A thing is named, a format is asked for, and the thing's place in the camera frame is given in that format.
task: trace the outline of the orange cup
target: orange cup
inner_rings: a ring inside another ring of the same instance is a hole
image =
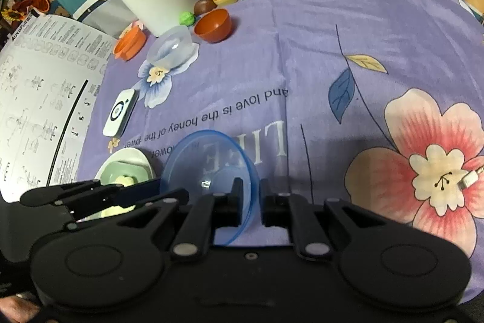
[[[195,34],[208,43],[226,39],[232,32],[232,19],[225,9],[214,9],[205,14],[193,28]]]
[[[50,9],[49,0],[33,0],[32,6],[41,13],[47,13]]]
[[[113,50],[114,57],[129,61],[133,56],[139,53],[145,45],[145,42],[146,35],[139,26],[135,25],[116,43]]]

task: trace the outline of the white cable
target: white cable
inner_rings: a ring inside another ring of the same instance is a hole
[[[460,182],[458,183],[461,187],[461,189],[467,189],[471,185],[474,185],[477,180],[479,179],[479,175],[484,172],[484,166],[479,167],[473,171],[469,171],[466,175],[462,177]]]

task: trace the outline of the orange bowl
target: orange bowl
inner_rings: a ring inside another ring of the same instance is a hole
[[[145,42],[146,35],[139,26],[135,25],[116,43],[113,50],[114,57],[129,61],[133,56],[139,53],[145,45]]]
[[[226,39],[232,32],[232,19],[225,9],[214,9],[205,14],[193,28],[195,34],[208,43]]]

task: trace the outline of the yellow leaf print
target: yellow leaf print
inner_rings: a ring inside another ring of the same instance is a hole
[[[387,73],[387,70],[385,67],[377,61],[375,58],[369,55],[347,55],[348,59],[352,60],[354,63],[356,63],[358,66],[361,66],[365,69],[373,70],[373,71],[379,71],[381,73]]]

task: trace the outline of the white remote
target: white remote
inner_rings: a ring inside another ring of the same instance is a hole
[[[105,136],[121,137],[132,109],[135,107],[136,98],[137,92],[132,88],[125,89],[119,93],[104,125],[103,134]]]

